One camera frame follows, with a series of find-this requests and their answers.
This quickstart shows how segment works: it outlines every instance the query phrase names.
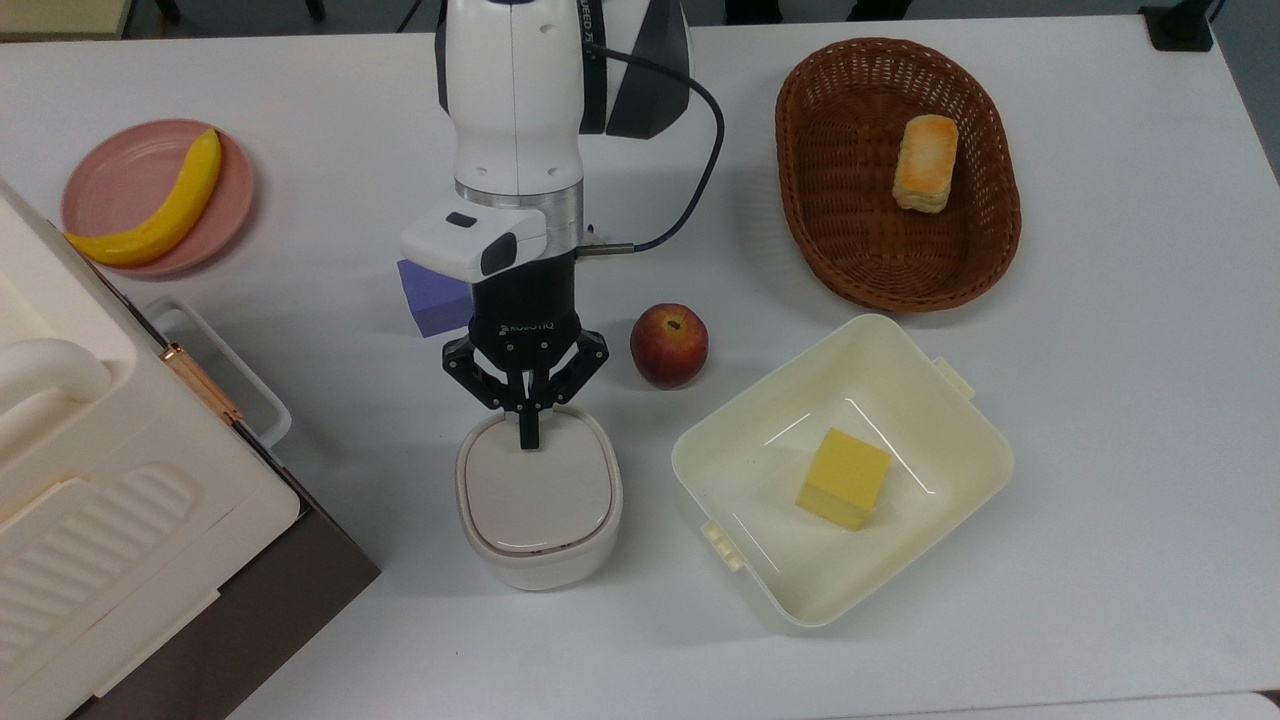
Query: banana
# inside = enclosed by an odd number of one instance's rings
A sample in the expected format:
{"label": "banana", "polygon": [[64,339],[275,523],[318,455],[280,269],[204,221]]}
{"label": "banana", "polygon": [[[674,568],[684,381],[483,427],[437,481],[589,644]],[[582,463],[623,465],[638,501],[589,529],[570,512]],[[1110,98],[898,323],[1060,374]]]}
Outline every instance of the banana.
{"label": "banana", "polygon": [[160,209],[138,225],[97,237],[64,233],[77,250],[104,265],[141,265],[173,250],[200,219],[218,184],[223,146],[209,128],[191,143],[178,170],[178,181]]}

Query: apple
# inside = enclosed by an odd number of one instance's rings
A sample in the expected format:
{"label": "apple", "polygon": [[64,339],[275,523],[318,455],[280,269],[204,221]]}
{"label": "apple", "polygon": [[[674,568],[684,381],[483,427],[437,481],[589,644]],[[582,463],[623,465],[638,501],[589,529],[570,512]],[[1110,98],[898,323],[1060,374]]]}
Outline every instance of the apple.
{"label": "apple", "polygon": [[707,325],[684,305],[654,305],[631,327],[631,359],[644,379],[675,389],[707,363]]}

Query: purple cube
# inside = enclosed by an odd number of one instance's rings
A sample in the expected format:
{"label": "purple cube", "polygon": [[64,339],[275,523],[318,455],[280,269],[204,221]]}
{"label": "purple cube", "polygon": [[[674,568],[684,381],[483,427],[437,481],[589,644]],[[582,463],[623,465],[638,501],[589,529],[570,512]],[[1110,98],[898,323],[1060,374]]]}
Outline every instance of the purple cube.
{"label": "purple cube", "polygon": [[422,337],[462,328],[471,322],[471,287],[467,283],[433,273],[408,260],[401,260],[396,265],[401,272],[404,300],[408,301],[408,310]]}

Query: brown basket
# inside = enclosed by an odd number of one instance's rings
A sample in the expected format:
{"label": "brown basket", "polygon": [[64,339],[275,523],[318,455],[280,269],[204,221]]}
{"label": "brown basket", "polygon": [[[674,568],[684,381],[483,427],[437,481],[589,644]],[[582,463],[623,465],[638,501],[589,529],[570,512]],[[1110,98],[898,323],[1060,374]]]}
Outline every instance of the brown basket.
{"label": "brown basket", "polygon": [[[902,210],[893,170],[906,122],[960,131],[951,196],[937,215]],[[833,292],[886,311],[943,310],[996,284],[1021,211],[1005,128],[987,92],[941,53],[906,40],[829,45],[796,65],[776,113],[787,224]]]}

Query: copper hinge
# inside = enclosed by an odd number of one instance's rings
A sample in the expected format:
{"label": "copper hinge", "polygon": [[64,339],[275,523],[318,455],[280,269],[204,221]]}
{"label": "copper hinge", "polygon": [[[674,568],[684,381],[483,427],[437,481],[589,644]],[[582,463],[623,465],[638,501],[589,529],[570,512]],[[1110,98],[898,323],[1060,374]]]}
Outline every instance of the copper hinge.
{"label": "copper hinge", "polygon": [[165,351],[160,354],[160,360],[224,423],[232,425],[244,419],[244,414],[239,411],[239,407],[236,407],[232,398],[227,397],[227,393],[205,374],[205,370],[196,364],[180,345],[170,342],[165,347]]}

